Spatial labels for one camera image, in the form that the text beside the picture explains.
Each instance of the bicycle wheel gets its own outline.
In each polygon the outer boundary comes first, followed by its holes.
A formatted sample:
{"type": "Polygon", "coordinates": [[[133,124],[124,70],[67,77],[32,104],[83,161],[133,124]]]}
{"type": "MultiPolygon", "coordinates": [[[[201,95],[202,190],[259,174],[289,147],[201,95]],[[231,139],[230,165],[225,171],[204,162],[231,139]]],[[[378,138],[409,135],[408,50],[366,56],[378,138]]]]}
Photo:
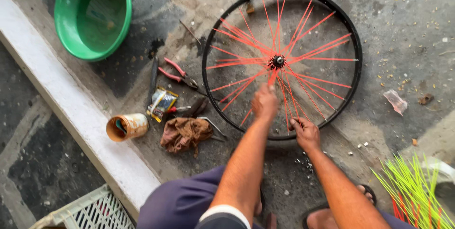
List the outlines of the bicycle wheel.
{"type": "Polygon", "coordinates": [[[239,0],[213,26],[202,57],[211,103],[242,132],[253,121],[250,100],[260,83],[275,85],[280,108],[270,140],[295,138],[288,130],[292,117],[319,128],[335,119],[350,102],[361,68],[354,24],[331,0],[239,0]],[[246,14],[247,3],[254,13],[246,14]]]}

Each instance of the screwdriver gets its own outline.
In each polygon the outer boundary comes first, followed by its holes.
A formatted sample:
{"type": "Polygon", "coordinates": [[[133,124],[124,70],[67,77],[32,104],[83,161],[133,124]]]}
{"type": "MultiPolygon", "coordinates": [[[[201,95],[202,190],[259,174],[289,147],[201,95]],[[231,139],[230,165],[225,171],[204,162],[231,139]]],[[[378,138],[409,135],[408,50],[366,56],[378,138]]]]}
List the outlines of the screwdriver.
{"type": "Polygon", "coordinates": [[[186,110],[186,109],[190,109],[191,108],[191,105],[189,106],[182,106],[182,107],[171,107],[169,110],[168,110],[168,113],[171,113],[171,112],[176,112],[178,110],[186,110]]]}

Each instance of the green plastic bowl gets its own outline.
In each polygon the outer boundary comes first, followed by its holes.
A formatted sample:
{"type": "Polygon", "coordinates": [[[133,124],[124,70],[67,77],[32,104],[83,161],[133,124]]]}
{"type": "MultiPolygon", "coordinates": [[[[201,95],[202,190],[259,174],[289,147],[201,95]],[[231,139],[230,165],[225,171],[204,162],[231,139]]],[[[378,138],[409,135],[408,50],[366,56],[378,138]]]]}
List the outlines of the green plastic bowl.
{"type": "Polygon", "coordinates": [[[131,23],[131,0],[56,0],[57,35],[71,55],[88,62],[110,56],[131,23]]]}

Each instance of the brown rag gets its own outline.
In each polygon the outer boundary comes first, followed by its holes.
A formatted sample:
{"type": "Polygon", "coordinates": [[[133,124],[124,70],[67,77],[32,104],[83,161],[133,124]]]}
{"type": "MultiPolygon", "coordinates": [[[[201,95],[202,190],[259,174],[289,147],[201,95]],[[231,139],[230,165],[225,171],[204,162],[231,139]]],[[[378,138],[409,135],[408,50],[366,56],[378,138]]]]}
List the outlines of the brown rag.
{"type": "Polygon", "coordinates": [[[178,153],[194,147],[194,157],[197,157],[197,144],[213,135],[212,126],[202,119],[175,118],[164,126],[160,144],[168,152],[178,153]]]}

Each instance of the pliers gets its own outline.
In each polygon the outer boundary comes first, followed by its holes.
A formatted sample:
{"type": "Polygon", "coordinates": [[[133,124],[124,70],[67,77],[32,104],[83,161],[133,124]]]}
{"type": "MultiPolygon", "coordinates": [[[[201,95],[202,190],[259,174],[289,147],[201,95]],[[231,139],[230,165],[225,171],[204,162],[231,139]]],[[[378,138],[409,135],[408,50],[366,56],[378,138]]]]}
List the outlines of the pliers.
{"type": "Polygon", "coordinates": [[[190,77],[188,77],[187,73],[182,70],[175,62],[172,62],[171,60],[169,60],[168,58],[164,58],[164,61],[166,61],[167,63],[170,63],[173,67],[175,67],[175,69],[177,69],[177,71],[180,73],[180,75],[182,75],[181,77],[178,76],[178,75],[172,75],[168,72],[166,72],[164,69],[162,69],[161,67],[158,67],[158,70],[160,70],[160,72],[162,72],[164,75],[166,75],[166,77],[170,78],[170,79],[174,79],[176,80],[177,82],[180,82],[180,81],[183,81],[185,82],[188,86],[194,88],[194,89],[197,89],[197,83],[195,80],[191,79],[190,77]]]}

